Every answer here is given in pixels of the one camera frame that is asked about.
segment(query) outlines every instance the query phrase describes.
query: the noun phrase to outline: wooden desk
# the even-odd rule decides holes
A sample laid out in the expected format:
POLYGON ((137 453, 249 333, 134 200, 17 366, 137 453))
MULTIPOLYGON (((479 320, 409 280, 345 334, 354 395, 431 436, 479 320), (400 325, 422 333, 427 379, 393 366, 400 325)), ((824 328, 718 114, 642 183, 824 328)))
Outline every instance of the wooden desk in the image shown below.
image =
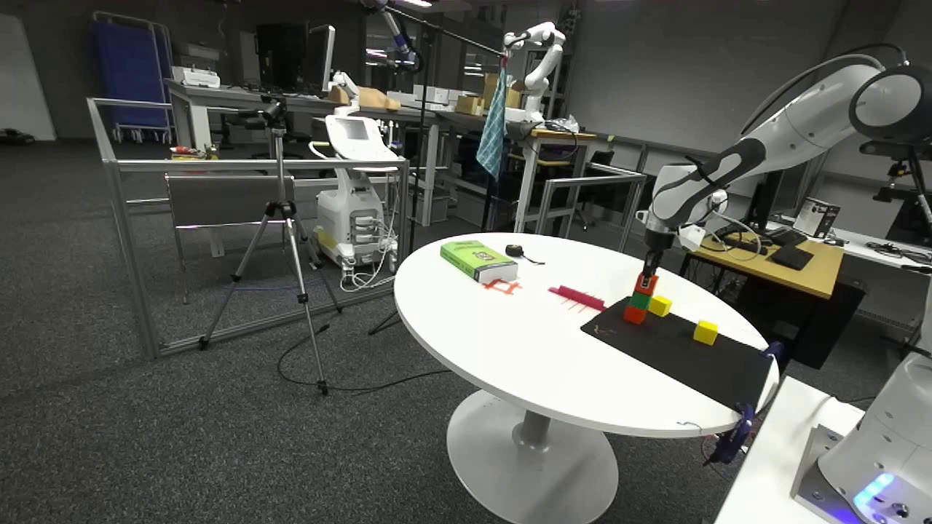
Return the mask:
POLYGON ((843 270, 843 260, 844 251, 837 244, 815 244, 815 241, 805 241, 799 244, 799 251, 812 253, 812 260, 795 270, 795 269, 783 269, 769 263, 766 255, 775 253, 779 248, 769 248, 766 253, 751 253, 751 251, 741 251, 741 248, 713 248, 713 244, 702 244, 699 251, 694 251, 697 260, 741 270, 741 274, 751 274, 759 280, 801 290, 801 295, 812 295, 821 299, 831 299, 837 290, 837 280, 843 270))
POLYGON ((799 251, 812 260, 795 270, 741 248, 718 251, 712 244, 690 255, 748 276, 734 305, 772 341, 786 341, 786 356, 807 366, 821 366, 852 322, 865 290, 840 283, 844 251, 834 244, 805 241, 799 251))

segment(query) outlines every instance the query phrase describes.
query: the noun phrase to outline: lab equipment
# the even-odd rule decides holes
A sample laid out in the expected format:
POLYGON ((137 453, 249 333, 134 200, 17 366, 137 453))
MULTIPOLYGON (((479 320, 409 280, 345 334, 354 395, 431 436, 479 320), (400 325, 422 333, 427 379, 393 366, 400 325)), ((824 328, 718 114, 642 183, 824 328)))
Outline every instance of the lab equipment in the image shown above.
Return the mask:
MULTIPOLYGON (((325 120, 338 158, 362 164, 400 161, 384 143, 377 120, 333 114, 325 120)), ((314 238, 320 251, 342 266, 345 290, 377 286, 383 269, 396 269, 396 226, 384 212, 370 175, 392 175, 384 167, 336 168, 338 189, 319 194, 314 238)))
POLYGON ((217 71, 201 71, 201 68, 173 68, 173 79, 179 84, 192 84, 192 88, 223 88, 223 75, 217 71))
MULTIPOLYGON (((844 136, 865 135, 874 149, 907 161, 926 194, 922 158, 932 136, 932 74, 903 58, 885 68, 865 52, 847 52, 811 68, 779 90, 744 129, 737 145, 712 164, 664 167, 652 205, 642 212, 651 253, 642 280, 655 276, 664 251, 683 226, 702 223, 713 194, 741 178, 801 167, 844 136), (821 79, 759 122, 775 100, 805 79, 821 79)), ((834 442, 811 475, 840 496, 824 519, 840 520, 932 520, 932 357, 913 353, 869 407, 859 429, 834 442)))
POLYGON ((507 110, 507 120, 518 120, 518 122, 542 122, 542 95, 549 94, 549 75, 561 68, 563 58, 563 42, 566 34, 550 24, 536 24, 530 28, 526 28, 523 34, 507 33, 505 34, 505 49, 515 52, 526 46, 549 46, 546 58, 523 79, 518 88, 526 88, 526 110, 507 110))
POLYGON ((259 231, 255 232, 252 244, 245 248, 236 270, 234 270, 234 280, 230 280, 230 289, 220 305, 220 311, 214 314, 208 333, 199 338, 199 349, 208 349, 214 344, 214 334, 217 334, 217 325, 220 320, 224 317, 255 253, 256 253, 256 244, 263 241, 266 231, 271 222, 284 222, 285 226, 285 241, 288 241, 288 251, 291 251, 291 266, 294 266, 294 280, 298 280, 298 302, 303 309, 303 325, 306 325, 306 334, 310 334, 310 344, 312 344, 312 356, 314 356, 314 366, 319 366, 319 394, 328 395, 330 394, 330 384, 325 379, 325 360, 320 360, 320 349, 319 349, 319 328, 314 328, 314 314, 312 314, 312 299, 310 299, 310 286, 303 280, 303 255, 301 255, 301 248, 298 248, 298 207, 294 207, 294 199, 288 194, 288 178, 285 178, 285 101, 284 100, 271 100, 268 107, 259 107, 256 114, 252 114, 249 120, 256 120, 263 122, 263 129, 268 130, 271 136, 271 151, 275 151, 275 161, 278 161, 278 199, 266 205, 263 209, 263 222, 259 222, 259 231))

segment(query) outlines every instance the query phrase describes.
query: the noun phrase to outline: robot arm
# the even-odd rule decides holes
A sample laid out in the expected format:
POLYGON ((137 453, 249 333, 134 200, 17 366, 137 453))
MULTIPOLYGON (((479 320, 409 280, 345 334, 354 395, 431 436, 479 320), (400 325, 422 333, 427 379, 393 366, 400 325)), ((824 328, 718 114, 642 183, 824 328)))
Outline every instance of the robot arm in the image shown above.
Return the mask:
POLYGON ((355 114, 360 110, 360 88, 355 88, 355 81, 345 71, 338 71, 338 74, 333 74, 333 81, 328 84, 328 90, 336 90, 336 88, 345 88, 349 94, 349 107, 338 107, 336 114, 338 116, 355 114))
POLYGON ((418 63, 421 63, 418 52, 411 49, 409 34, 403 33, 400 21, 384 7, 387 7, 387 0, 378 0, 383 21, 384 21, 384 27, 392 28, 392 39, 393 39, 393 46, 387 49, 387 62, 393 68, 418 71, 418 63))
POLYGON ((801 167, 856 130, 900 149, 916 149, 932 135, 932 74, 882 68, 872 56, 843 56, 824 63, 840 62, 847 63, 748 129, 737 145, 712 164, 664 167, 658 171, 652 205, 642 212, 651 248, 645 276, 652 276, 664 251, 687 223, 719 207, 727 186, 734 180, 801 167))
POLYGON ((744 135, 708 167, 664 167, 645 215, 646 235, 673 238, 680 226, 702 222, 718 205, 712 194, 728 183, 801 167, 840 145, 855 135, 852 100, 877 74, 872 63, 843 68, 744 135))
MULTIPOLYGON (((718 193, 741 178, 791 168, 865 135, 894 161, 922 158, 932 136, 932 74, 917 68, 847 63, 795 95, 708 167, 664 167, 645 212, 651 280, 686 223, 702 222, 718 193)), ((818 456, 818 475, 855 509, 840 520, 932 520, 932 356, 913 353, 852 436, 818 456)))
POLYGON ((550 24, 536 24, 530 28, 526 28, 523 34, 515 33, 507 33, 505 34, 505 49, 512 52, 512 49, 526 49, 526 46, 549 46, 546 58, 523 79, 526 84, 526 110, 533 114, 533 120, 542 120, 540 116, 540 107, 542 107, 542 95, 549 94, 549 75, 561 68, 561 58, 563 58, 563 42, 566 34, 550 24))

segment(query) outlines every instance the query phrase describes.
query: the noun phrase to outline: white equipment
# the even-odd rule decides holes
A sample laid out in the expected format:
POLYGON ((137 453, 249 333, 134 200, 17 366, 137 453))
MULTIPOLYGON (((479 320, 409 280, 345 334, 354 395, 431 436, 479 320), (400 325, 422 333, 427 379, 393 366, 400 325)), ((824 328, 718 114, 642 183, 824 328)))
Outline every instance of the white equipment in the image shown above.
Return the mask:
MULTIPOLYGON (((368 116, 328 116, 328 135, 338 158, 348 161, 400 161, 378 135, 378 122, 368 116)), ((377 283, 378 270, 396 266, 396 231, 393 219, 384 212, 384 200, 370 183, 370 175, 393 171, 384 167, 368 168, 336 168, 338 189, 319 194, 319 226, 314 238, 320 251, 342 266, 345 286, 368 289, 377 283)))
POLYGON ((542 95, 549 94, 549 75, 561 68, 563 58, 563 42, 566 34, 550 24, 536 24, 526 28, 523 34, 507 33, 505 34, 505 49, 515 52, 526 46, 549 46, 546 58, 526 75, 526 110, 507 110, 507 120, 523 120, 523 122, 542 122, 542 95))
MULTIPOLYGON (((642 212, 651 244, 642 280, 655 274, 680 232, 697 244, 697 226, 724 205, 719 193, 728 183, 801 167, 856 130, 872 136, 877 151, 909 161, 923 200, 922 158, 930 158, 932 136, 932 74, 909 68, 907 58, 885 68, 874 56, 852 52, 795 75, 769 104, 827 68, 837 71, 761 126, 754 120, 769 107, 759 110, 737 145, 708 167, 658 171, 652 205, 642 212)), ((932 524, 932 357, 926 353, 898 366, 859 429, 821 453, 812 475, 824 475, 827 493, 843 497, 821 512, 831 520, 932 524)))
POLYGON ((192 84, 192 88, 223 88, 223 75, 217 71, 199 71, 199 68, 173 68, 173 79, 179 84, 192 84))

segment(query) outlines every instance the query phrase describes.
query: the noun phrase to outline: gray carpet floor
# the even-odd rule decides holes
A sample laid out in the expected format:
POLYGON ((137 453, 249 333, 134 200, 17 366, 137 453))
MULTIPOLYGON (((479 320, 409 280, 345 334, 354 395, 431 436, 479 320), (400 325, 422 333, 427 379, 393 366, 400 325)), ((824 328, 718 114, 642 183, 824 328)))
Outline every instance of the gray carpet floor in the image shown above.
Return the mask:
MULTIPOLYGON (((368 334, 393 311, 392 295, 319 317, 330 325, 330 398, 312 386, 310 349, 288 353, 301 322, 145 357, 112 207, 95 143, 0 149, 0 520, 496 520, 445 456, 445 421, 475 386, 435 372, 403 325, 368 334)), ((162 212, 134 219, 145 289, 157 328, 195 338, 236 255, 195 260, 192 299, 180 302, 170 223, 162 212)), ((453 215, 418 241, 467 231, 453 215)), ((578 235, 622 238, 614 223, 578 235)), ((224 325, 298 311, 288 270, 278 248, 263 251, 224 325)), ((336 270, 310 283, 314 309, 330 309, 336 270)), ((869 401, 894 353, 882 328, 856 320, 824 370, 791 372, 869 401)), ((702 465, 712 439, 610 442, 622 490, 601 520, 713 520, 737 465, 702 465)))

